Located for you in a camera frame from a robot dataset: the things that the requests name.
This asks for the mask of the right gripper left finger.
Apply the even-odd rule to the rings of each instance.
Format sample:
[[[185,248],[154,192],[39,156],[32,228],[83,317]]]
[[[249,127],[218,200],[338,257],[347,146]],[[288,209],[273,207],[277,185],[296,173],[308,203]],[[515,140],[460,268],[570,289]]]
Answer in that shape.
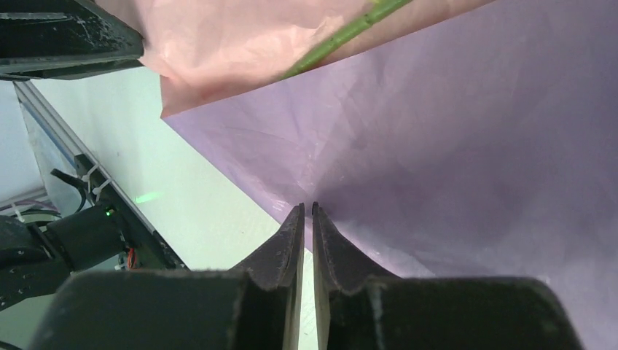
[[[292,208],[279,229],[232,268],[245,287],[235,349],[297,349],[300,333],[305,206]]]

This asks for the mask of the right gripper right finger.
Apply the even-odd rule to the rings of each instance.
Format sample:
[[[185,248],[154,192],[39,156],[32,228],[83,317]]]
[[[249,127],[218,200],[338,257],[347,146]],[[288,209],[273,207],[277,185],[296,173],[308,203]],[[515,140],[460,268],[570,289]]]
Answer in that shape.
[[[311,211],[318,347],[385,349],[379,287],[400,278],[349,241],[319,203]]]

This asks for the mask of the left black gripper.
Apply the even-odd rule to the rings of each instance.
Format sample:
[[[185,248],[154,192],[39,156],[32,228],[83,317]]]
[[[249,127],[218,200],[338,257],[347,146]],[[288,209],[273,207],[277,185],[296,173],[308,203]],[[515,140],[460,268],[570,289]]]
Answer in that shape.
[[[1,79],[81,79],[141,66],[143,37],[94,1],[2,1]]]

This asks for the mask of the purple pink wrapping paper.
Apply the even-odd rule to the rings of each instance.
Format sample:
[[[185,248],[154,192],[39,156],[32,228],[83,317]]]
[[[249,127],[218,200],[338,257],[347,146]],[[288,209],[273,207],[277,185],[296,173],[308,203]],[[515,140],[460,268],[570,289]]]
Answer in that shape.
[[[276,219],[318,201],[403,276],[531,276],[617,347],[617,3],[475,1],[166,118]]]

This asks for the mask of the fake flower bouquet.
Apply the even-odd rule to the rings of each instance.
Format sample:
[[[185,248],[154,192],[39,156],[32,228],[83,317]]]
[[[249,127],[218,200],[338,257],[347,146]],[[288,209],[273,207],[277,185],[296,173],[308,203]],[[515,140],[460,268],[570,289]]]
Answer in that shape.
[[[320,63],[350,40],[409,4],[412,0],[375,1],[371,9],[335,31],[331,36],[310,49],[282,76],[281,80],[297,76]]]

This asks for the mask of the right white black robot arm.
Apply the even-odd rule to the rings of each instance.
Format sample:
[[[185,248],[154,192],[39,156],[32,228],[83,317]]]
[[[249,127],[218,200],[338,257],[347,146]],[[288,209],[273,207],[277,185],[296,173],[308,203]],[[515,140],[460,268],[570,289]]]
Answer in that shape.
[[[404,349],[392,274],[312,208],[320,349]],[[54,294],[31,349],[296,349],[305,208],[226,271],[81,270],[121,251],[117,215],[93,208],[37,230],[1,218],[1,304]]]

